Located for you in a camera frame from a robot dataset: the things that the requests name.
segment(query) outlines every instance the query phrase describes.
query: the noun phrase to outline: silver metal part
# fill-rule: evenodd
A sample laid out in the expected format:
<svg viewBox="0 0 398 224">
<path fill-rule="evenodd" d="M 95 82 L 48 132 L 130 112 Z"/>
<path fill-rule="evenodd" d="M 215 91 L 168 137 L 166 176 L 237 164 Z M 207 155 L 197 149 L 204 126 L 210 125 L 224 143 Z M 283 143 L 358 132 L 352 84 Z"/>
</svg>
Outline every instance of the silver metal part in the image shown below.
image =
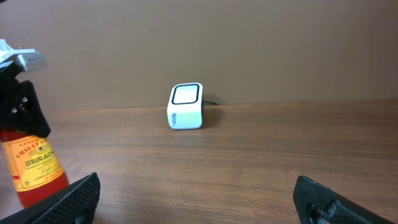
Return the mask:
<svg viewBox="0 0 398 224">
<path fill-rule="evenodd" d="M 0 39 L 0 63 L 13 60 L 23 71 L 37 70 L 45 66 L 44 54 L 35 49 L 14 50 L 6 40 Z"/>
</svg>

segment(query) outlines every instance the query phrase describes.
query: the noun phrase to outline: bottle label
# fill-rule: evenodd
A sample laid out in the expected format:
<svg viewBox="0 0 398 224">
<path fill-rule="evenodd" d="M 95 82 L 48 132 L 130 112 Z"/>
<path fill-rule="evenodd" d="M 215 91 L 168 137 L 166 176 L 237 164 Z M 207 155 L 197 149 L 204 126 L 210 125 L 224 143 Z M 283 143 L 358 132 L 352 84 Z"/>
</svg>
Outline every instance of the bottle label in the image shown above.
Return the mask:
<svg viewBox="0 0 398 224">
<path fill-rule="evenodd" d="M 2 142 L 12 181 L 18 192 L 41 187 L 63 174 L 50 143 L 37 136 Z"/>
</svg>

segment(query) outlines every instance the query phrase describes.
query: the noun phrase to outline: button on white device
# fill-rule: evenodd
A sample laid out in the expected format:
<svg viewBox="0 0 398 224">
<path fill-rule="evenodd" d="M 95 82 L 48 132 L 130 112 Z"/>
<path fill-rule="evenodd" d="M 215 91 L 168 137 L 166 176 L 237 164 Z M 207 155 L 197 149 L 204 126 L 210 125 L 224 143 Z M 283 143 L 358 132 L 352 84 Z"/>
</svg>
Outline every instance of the button on white device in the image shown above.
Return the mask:
<svg viewBox="0 0 398 224">
<path fill-rule="evenodd" d="M 203 121 L 203 86 L 184 83 L 173 87 L 167 118 L 172 129 L 200 128 Z"/>
</svg>

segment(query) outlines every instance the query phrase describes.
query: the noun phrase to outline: orange label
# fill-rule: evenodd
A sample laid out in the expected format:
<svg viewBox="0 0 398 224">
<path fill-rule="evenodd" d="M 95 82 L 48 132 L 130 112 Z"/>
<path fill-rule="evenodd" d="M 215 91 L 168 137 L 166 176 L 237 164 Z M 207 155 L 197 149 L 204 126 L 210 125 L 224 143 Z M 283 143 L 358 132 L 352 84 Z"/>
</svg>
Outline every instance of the orange label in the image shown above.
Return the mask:
<svg viewBox="0 0 398 224">
<path fill-rule="evenodd" d="M 50 143 L 37 136 L 3 142 L 16 191 L 32 190 L 63 174 Z"/>
</svg>

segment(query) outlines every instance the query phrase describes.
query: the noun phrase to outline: red bottle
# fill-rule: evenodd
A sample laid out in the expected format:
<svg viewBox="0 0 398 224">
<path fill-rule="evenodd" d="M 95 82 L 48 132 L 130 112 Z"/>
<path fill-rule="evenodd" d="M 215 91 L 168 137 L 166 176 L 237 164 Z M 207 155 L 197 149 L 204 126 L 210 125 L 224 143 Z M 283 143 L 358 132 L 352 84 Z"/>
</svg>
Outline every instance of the red bottle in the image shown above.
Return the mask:
<svg viewBox="0 0 398 224">
<path fill-rule="evenodd" d="M 0 141 L 24 208 L 69 185 L 68 177 L 46 139 L 0 130 Z"/>
</svg>

